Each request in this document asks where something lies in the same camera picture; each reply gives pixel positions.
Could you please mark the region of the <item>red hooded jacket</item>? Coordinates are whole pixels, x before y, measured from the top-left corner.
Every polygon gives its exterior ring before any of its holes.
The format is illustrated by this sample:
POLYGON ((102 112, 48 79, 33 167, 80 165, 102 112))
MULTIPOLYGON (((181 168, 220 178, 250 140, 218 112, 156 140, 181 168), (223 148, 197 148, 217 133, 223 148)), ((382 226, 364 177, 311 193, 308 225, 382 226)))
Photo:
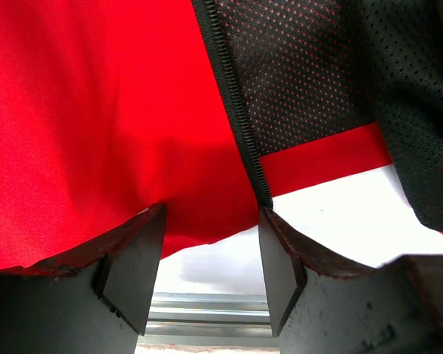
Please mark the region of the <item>red hooded jacket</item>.
POLYGON ((443 1, 0 1, 0 269, 155 203, 163 255, 276 207, 443 235, 443 1))

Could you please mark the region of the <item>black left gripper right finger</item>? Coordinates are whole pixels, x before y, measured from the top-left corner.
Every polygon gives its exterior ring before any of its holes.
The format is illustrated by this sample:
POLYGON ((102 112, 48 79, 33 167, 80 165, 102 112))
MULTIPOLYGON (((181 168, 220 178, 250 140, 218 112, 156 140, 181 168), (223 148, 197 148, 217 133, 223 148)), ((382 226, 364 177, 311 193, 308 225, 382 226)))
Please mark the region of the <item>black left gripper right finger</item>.
POLYGON ((295 230, 270 208, 259 244, 282 353, 443 353, 443 255, 372 268, 295 230))

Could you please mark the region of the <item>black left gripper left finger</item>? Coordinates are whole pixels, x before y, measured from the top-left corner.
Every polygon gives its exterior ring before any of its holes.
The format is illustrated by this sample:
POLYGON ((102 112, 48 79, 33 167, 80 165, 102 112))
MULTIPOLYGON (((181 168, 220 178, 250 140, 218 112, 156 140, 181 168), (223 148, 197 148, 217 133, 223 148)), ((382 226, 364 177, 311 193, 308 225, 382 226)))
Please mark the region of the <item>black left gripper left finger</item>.
POLYGON ((154 204, 30 267, 0 270, 0 353, 133 353, 165 236, 154 204))

